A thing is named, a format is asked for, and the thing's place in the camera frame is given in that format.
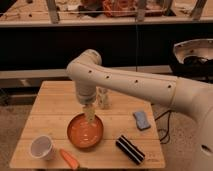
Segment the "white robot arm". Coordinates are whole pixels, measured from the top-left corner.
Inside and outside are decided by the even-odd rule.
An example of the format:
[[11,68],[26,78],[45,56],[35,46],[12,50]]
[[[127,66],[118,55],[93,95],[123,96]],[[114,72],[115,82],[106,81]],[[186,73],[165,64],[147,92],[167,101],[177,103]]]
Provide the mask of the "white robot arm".
[[195,152],[189,171],[213,171],[213,84],[176,76],[106,68],[100,54],[87,49],[70,61],[68,77],[83,104],[96,98],[98,86],[157,103],[197,123]]

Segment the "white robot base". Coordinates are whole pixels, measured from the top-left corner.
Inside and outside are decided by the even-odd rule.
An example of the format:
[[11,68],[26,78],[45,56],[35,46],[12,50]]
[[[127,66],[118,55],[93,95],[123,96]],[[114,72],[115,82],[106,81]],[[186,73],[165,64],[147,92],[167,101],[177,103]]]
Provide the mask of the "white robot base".
[[173,46],[176,62],[171,65],[177,76],[213,76],[213,38],[193,39]]

